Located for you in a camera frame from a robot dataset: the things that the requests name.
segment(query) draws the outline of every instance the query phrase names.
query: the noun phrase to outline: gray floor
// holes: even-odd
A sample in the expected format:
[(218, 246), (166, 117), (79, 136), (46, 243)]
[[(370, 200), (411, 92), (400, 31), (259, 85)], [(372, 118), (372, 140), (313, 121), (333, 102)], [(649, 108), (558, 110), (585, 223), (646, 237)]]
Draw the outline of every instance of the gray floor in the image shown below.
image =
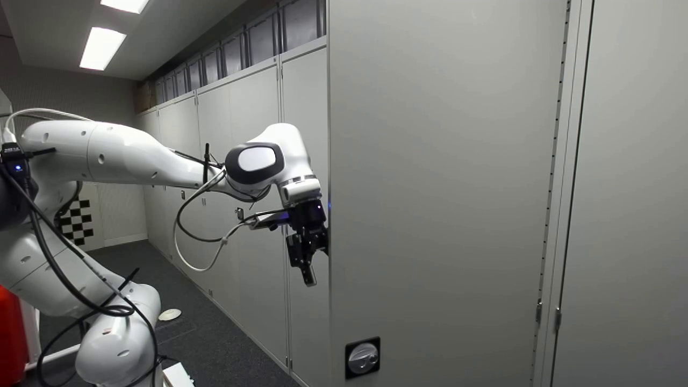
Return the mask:
[[(162, 309), (182, 309), (182, 318), (156, 328), (159, 351), (170, 357), (166, 365), (182, 361), (196, 387), (297, 387), (284, 369), (147, 243), (109, 247), (93, 257), (119, 276), (139, 267), (136, 281), (154, 287), (161, 293)], [(64, 318), (42, 318), (42, 344), (69, 322)], [(57, 348), (72, 343), (76, 343), (76, 334), (67, 335)], [(71, 360), (51, 364), (45, 377), (51, 386), (85, 386), (72, 377)], [(35, 374), (24, 382), (24, 387), (36, 386)]]

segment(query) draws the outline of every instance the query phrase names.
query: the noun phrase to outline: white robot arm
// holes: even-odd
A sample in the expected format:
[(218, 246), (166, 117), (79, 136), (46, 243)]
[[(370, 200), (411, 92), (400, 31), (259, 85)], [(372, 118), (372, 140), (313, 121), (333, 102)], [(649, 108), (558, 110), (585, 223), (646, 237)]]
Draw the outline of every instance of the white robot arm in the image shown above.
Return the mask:
[(316, 250), (326, 252), (328, 237), (319, 183), (291, 124), (267, 128), (233, 147), (224, 165), (182, 158), (144, 131), (94, 121), (40, 121), (20, 142), (9, 140), (12, 136), (2, 145), (0, 165), (0, 285), (53, 316), (101, 307), (76, 354), (83, 381), (156, 386), (154, 372), (145, 377), (145, 369), (156, 361), (150, 330), (161, 305), (154, 288), (113, 276), (46, 231), (76, 180), (201, 188), (210, 177), (208, 189), (243, 203), (265, 199), (274, 186), (284, 208), (240, 222), (271, 231), (288, 223), (290, 263), (305, 285), (313, 285), (310, 258)]

